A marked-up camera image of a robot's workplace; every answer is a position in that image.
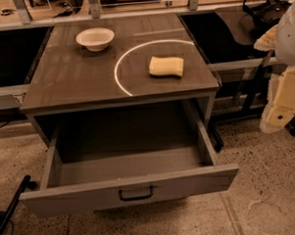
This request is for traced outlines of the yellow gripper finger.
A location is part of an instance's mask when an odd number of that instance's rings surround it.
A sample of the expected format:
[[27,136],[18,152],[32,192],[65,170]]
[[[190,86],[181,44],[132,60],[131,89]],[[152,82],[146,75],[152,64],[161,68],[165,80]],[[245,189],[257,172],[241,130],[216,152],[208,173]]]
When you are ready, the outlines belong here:
[[295,66],[282,74],[273,73],[268,87],[268,103],[262,112],[260,129],[272,134],[295,117]]

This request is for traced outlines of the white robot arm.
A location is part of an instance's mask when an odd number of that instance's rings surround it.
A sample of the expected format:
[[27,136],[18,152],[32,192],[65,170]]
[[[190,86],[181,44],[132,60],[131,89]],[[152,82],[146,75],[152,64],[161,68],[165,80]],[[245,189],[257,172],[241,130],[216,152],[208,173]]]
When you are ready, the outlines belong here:
[[269,102],[262,113],[260,129],[272,134],[295,117],[295,1],[278,24],[256,40],[254,48],[265,52],[273,50],[276,59],[286,65],[281,75],[271,76]]

